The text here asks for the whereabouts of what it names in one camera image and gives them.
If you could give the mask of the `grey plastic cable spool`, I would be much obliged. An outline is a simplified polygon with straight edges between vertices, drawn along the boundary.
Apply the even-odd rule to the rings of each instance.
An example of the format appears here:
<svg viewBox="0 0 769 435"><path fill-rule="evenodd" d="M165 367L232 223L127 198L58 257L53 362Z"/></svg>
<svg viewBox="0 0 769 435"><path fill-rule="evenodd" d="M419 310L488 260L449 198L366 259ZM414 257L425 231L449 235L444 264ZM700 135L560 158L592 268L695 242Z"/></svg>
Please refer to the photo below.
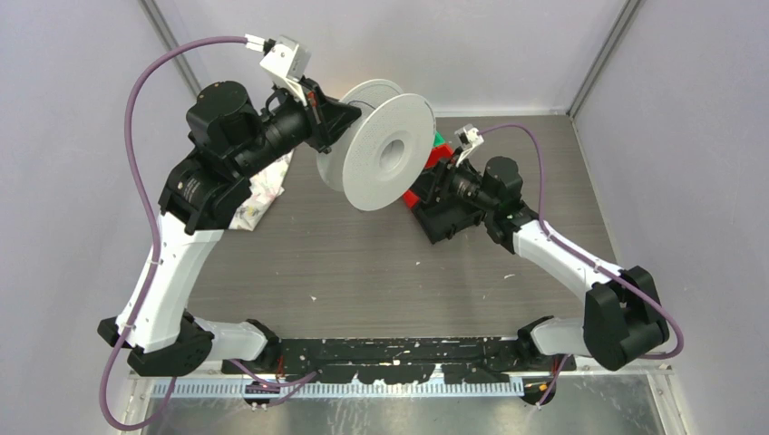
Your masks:
<svg viewBox="0 0 769 435"><path fill-rule="evenodd" d="M319 175L354 208L385 208L423 171L436 132L433 108L423 96L384 79L359 83L341 102L361 109L362 116L330 153L316 157Z"/></svg>

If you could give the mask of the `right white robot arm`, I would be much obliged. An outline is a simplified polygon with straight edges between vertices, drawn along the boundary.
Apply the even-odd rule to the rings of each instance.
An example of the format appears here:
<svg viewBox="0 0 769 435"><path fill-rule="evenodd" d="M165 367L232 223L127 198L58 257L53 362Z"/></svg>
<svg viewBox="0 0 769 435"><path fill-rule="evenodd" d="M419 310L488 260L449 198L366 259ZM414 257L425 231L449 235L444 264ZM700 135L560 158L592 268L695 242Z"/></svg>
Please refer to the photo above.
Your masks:
<svg viewBox="0 0 769 435"><path fill-rule="evenodd" d="M484 225L493 243L540 267L581 302L577 318L545 316L517 332L526 370L542 371L555 354L590 357L611 371L650 357L670 337L651 274L606 263L569 241L526 204L522 185L513 159L494 157L478 172L442 158L413 184L412 211L432 243Z"/></svg>

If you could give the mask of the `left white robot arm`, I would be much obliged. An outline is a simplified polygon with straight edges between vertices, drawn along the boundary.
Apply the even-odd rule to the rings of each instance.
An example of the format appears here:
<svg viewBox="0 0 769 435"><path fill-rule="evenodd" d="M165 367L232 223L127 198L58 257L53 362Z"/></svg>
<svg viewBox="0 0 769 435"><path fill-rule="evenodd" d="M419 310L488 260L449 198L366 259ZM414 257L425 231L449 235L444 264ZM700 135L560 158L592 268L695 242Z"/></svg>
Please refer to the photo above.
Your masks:
<svg viewBox="0 0 769 435"><path fill-rule="evenodd" d="M304 100L275 89L262 109L237 82L203 89L186 115L192 152L171 172L152 220L158 240L130 302L98 334L128 351L141 376L181 377L210 361L239 360L257 375L277 367L276 335L263 324L211 322L188 311L191 290L251 178L301 144L322 152L361 117L359 107L302 79Z"/></svg>

